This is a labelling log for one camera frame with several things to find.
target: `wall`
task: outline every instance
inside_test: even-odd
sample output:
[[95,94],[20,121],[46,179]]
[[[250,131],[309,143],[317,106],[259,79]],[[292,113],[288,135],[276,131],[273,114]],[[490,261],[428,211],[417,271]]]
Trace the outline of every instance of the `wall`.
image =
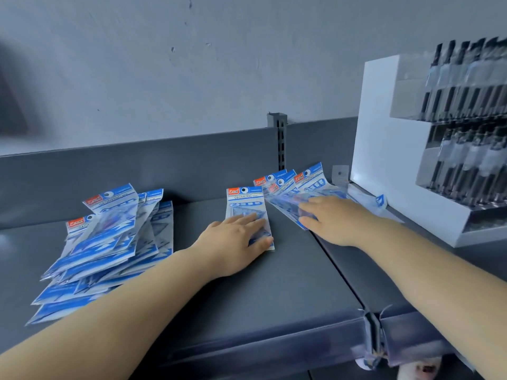
[[365,61],[507,0],[0,0],[0,155],[357,115]]

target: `pen display stand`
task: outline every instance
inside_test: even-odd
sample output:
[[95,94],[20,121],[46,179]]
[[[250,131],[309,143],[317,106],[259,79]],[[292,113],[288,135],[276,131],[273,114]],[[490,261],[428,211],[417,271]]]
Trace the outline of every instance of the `pen display stand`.
[[507,238],[507,225],[472,228],[476,209],[424,187],[438,155],[428,148],[434,125],[415,120],[428,64],[408,55],[364,64],[351,180],[452,247]]

